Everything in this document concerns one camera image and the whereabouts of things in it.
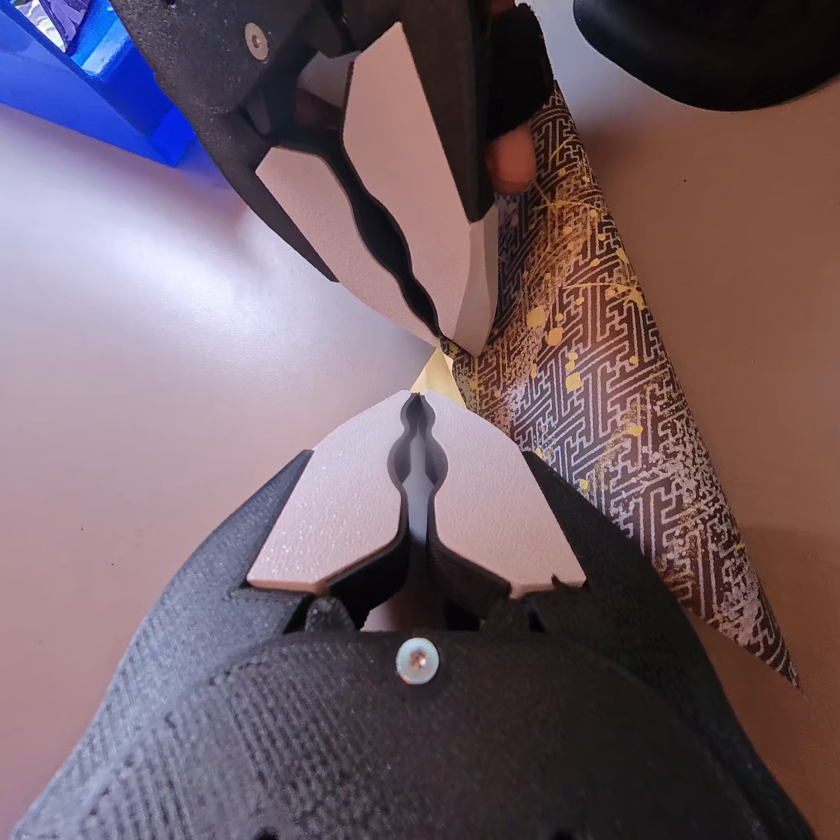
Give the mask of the black textured pad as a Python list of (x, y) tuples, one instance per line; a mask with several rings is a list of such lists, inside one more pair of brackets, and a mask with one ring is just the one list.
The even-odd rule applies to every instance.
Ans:
[(602, 56), (692, 107), (788, 102), (839, 73), (838, 1), (574, 1)]

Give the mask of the purple crane patterned paper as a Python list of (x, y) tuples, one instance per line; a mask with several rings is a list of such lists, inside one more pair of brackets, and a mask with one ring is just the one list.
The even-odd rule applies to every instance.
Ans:
[(9, 1), (63, 53), (69, 54), (84, 24), (91, 1)]

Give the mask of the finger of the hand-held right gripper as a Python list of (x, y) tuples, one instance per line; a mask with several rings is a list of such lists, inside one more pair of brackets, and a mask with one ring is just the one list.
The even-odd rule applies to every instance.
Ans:
[(402, 230), (441, 332), (481, 354), (497, 310), (497, 207), (468, 220), (400, 23), (353, 63), (343, 142)]
[(350, 201), (323, 159), (275, 147), (255, 173), (344, 288), (397, 326), (438, 344), (411, 312), (397, 280), (364, 245)]

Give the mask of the yellow backed black patterned paper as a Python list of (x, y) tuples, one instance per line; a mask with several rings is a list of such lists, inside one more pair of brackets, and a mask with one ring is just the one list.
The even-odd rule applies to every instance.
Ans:
[(535, 182), (497, 199), (486, 348), (441, 340), (461, 397), (635, 541), (682, 606), (801, 687), (559, 85), (530, 130)]

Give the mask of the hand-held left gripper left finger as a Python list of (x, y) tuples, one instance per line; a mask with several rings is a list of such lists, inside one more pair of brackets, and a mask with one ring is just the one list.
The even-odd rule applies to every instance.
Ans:
[(410, 568), (407, 413), (415, 396), (388, 397), (312, 450), (247, 574), (251, 586), (330, 595), (358, 628), (403, 588)]

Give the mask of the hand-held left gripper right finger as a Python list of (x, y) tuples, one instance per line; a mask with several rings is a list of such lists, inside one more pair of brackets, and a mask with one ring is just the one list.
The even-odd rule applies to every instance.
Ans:
[(497, 427), (425, 392), (427, 559), (445, 598), (484, 619), (499, 602), (579, 589), (586, 575), (522, 451)]

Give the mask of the person's right hand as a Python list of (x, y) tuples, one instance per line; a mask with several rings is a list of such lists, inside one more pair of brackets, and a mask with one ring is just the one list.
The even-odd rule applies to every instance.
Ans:
[(536, 153), (528, 122), (486, 145), (486, 168), (493, 192), (498, 196), (522, 193), (537, 174)]

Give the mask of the blue plastic bin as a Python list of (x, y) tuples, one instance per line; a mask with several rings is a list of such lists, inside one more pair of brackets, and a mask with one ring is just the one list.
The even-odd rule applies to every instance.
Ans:
[(197, 140), (107, 1), (91, 2), (69, 54), (2, 1), (1, 100), (164, 165)]

